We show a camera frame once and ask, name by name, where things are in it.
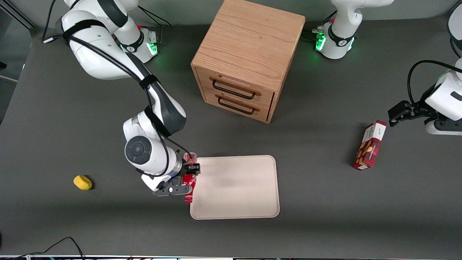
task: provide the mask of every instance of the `drawer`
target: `drawer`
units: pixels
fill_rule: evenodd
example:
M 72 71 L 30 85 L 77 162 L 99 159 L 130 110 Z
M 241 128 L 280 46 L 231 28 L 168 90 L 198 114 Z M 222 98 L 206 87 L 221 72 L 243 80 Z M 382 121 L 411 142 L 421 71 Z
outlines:
M 206 97 L 205 101 L 209 104 L 262 122 L 266 122 L 266 119 L 268 118 L 268 108 L 259 107 L 257 105 L 248 105 L 240 102 L 239 100 L 225 97 L 224 95 L 220 95 L 215 91 L 210 91 L 208 89 L 204 89 L 204 94 Z
M 196 68 L 197 76 L 203 89 L 215 92 L 223 97 L 242 101 L 245 104 L 269 108 L 273 100 L 273 92 L 257 89 L 231 79 L 214 71 Z

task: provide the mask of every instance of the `yellow sponge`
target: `yellow sponge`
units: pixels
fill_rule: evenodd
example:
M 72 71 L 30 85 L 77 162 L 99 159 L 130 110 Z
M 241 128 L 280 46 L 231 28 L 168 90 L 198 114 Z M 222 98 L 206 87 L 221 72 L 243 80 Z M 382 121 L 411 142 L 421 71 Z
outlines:
M 88 191 L 93 186 L 91 180 L 83 175 L 75 176 L 74 184 L 83 191 Z

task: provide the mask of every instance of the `drawer handle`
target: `drawer handle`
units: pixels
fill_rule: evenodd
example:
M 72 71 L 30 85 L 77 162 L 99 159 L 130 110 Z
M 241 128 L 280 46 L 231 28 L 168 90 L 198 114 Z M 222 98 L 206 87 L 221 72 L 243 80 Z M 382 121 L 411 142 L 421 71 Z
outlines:
M 223 103 L 223 102 L 220 102 L 220 100 L 221 100 L 221 97 L 218 97 L 218 104 L 220 104 L 220 105 L 222 105 L 222 106 L 225 106 L 225 107 L 227 107 L 227 108 L 234 109 L 234 110 L 239 111 L 239 112 L 241 112 L 241 113 L 248 114 L 248 115 L 252 115 L 252 114 L 255 112 L 255 108 L 252 108 L 252 112 L 248 112 L 248 111 L 242 110 L 242 109 L 240 109 L 240 108 L 233 107 L 233 106 L 231 106 L 231 105 L 228 105 L 228 104 L 225 104 L 225 103 Z
M 216 82 L 217 82 L 216 80 L 213 80 L 213 82 L 212 82 L 212 86 L 213 86 L 214 89 L 218 89 L 218 90 L 221 90 L 223 92 L 233 94 L 233 95 L 238 96 L 238 97 L 243 98 L 243 99 L 253 99 L 255 97 L 255 94 L 256 94 L 255 92 L 251 96 L 242 95 L 240 93 L 237 93 L 237 92 L 234 92 L 234 91 L 227 90 L 225 88 L 219 87 L 219 86 L 215 85 Z

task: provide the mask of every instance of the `table surface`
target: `table surface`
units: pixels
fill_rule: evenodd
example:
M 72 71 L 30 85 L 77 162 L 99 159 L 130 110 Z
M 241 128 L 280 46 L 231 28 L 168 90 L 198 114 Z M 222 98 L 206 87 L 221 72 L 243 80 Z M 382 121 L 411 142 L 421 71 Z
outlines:
M 146 106 L 136 82 L 94 79 L 65 44 L 40 44 L 33 32 L 0 126 L 0 253 L 72 236 L 85 254 L 460 259 L 460 137 L 400 123 L 387 128 L 374 168 L 351 167 L 365 126 L 407 99 L 410 67 L 455 63 L 446 21 L 365 21 L 337 61 L 300 42 L 269 125 L 202 101 L 189 63 L 207 26 L 165 28 L 147 66 L 187 112 L 172 139 L 201 157 L 277 162 L 277 217 L 209 221 L 191 218 L 181 196 L 152 196 L 125 160 L 122 124 Z M 418 68 L 415 95 L 444 70 Z M 96 189 L 78 190 L 78 174 Z M 77 252 L 65 243 L 49 253 Z

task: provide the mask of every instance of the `red can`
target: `red can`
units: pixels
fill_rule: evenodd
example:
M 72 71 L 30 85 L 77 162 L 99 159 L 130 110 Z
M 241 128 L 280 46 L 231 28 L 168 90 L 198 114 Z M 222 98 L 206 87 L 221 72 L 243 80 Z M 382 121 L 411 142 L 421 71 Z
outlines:
M 196 159 L 197 159 L 197 154 L 196 153 L 191 153 L 192 155 L 192 158 L 191 160 L 188 162 L 189 165 L 193 165 L 196 163 Z M 183 155 L 183 159 L 185 161 L 188 161 L 190 159 L 189 157 L 189 154 L 184 154 Z M 184 202 L 185 203 L 192 203 L 193 202 L 193 191 L 194 191 L 194 187 L 196 186 L 196 175 L 195 174 L 186 174 L 183 176 L 183 184 L 184 185 L 190 185 L 191 186 L 191 192 L 184 195 Z

